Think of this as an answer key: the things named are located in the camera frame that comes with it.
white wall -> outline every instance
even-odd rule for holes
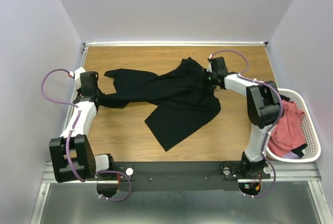
[[[73,69],[82,54],[60,0],[0,0],[0,223],[29,223],[48,143],[60,134],[66,107],[40,94],[54,68]],[[69,99],[73,84],[54,75],[47,93]]]
[[[322,185],[333,209],[333,0],[293,0],[268,51],[279,86],[305,99],[322,145]]]
[[[292,0],[61,0],[84,42],[268,41]]]

gray metal panel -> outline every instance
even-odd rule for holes
[[[259,199],[228,191],[134,192],[120,203],[99,199],[95,187],[51,184],[41,223],[321,223],[306,181],[277,182]]]

wooden table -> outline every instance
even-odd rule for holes
[[[114,93],[113,80],[104,77],[112,69],[137,69],[164,74],[175,69],[182,58],[192,57],[207,67],[208,56],[220,49],[234,49],[250,63],[244,75],[258,80],[274,80],[264,47],[89,47],[84,68],[99,73],[99,88]],[[236,54],[223,53],[229,71],[245,69]],[[100,107],[88,137],[94,154],[111,153],[115,161],[202,161],[239,160],[247,147],[251,124],[246,98],[233,91],[215,93],[221,112],[207,125],[168,152],[160,146],[144,120],[155,109],[149,103],[130,103],[124,109]]]

white laundry basket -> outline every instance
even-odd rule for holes
[[[308,108],[305,105],[305,101],[298,93],[296,93],[293,90],[288,90],[288,89],[278,89],[278,90],[281,95],[290,98],[291,101],[296,103],[299,109],[305,112],[302,121],[302,130],[305,135],[306,143],[308,144],[308,146],[304,150],[304,156],[300,159],[286,159],[278,157],[274,155],[268,147],[266,149],[267,157],[274,160],[285,161],[287,163],[308,163],[317,160],[319,158],[319,155],[321,154],[322,149],[319,144],[319,140],[316,131],[314,129]]]

black cloth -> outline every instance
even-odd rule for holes
[[[280,94],[280,97],[281,97],[282,100],[285,100],[286,102],[290,101],[290,98],[285,96],[285,95]]]
[[[304,143],[303,145],[301,145],[297,148],[294,148],[292,150],[292,152],[302,158],[304,156],[303,149],[305,149],[307,146],[308,145],[306,143]]]
[[[203,68],[190,57],[173,71],[155,73],[130,69],[110,70],[116,93],[102,95],[101,106],[123,108],[129,102],[158,107],[145,120],[165,151],[211,121],[221,110],[214,92],[199,87]]]

